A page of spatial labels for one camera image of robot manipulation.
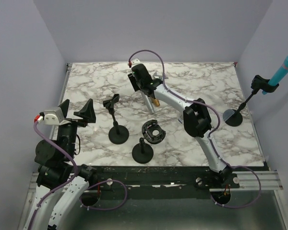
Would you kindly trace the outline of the silver microphone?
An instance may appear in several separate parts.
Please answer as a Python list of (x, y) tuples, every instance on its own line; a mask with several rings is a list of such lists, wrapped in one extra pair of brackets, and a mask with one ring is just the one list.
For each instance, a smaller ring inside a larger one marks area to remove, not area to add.
[(149, 113), (150, 114), (154, 114), (155, 113), (155, 109), (153, 107), (153, 103), (152, 103), (151, 99), (147, 95), (145, 95), (143, 92), (141, 92), (141, 96), (142, 96), (142, 98), (144, 100), (144, 103), (145, 103)]

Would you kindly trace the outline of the gold microphone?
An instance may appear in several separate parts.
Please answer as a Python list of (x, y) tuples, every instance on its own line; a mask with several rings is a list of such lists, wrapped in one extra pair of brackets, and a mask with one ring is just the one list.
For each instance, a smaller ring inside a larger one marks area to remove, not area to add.
[(156, 107), (159, 107), (159, 106), (160, 106), (160, 102), (159, 102), (158, 99), (152, 98), (152, 102), (154, 103), (154, 105), (155, 105)]

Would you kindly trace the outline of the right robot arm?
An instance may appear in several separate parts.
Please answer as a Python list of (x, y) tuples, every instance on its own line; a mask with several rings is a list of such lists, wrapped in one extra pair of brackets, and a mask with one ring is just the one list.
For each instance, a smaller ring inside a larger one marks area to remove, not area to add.
[(153, 79), (144, 64), (128, 63), (131, 74), (128, 75), (135, 91), (165, 102), (182, 114), (184, 130), (200, 144), (210, 168), (211, 182), (221, 188), (228, 183), (232, 167), (223, 159), (212, 133), (212, 119), (204, 100), (192, 100), (169, 88), (164, 80)]

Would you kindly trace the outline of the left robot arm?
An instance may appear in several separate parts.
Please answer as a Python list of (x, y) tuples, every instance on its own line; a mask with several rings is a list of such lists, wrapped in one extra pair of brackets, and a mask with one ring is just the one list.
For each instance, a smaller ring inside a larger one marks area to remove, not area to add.
[(97, 183), (96, 169), (74, 161), (77, 129), (96, 122), (93, 100), (67, 118), (70, 101), (44, 110), (34, 119), (34, 131), (42, 138), (36, 146), (39, 164), (36, 195), (25, 230), (61, 230), (77, 199)]

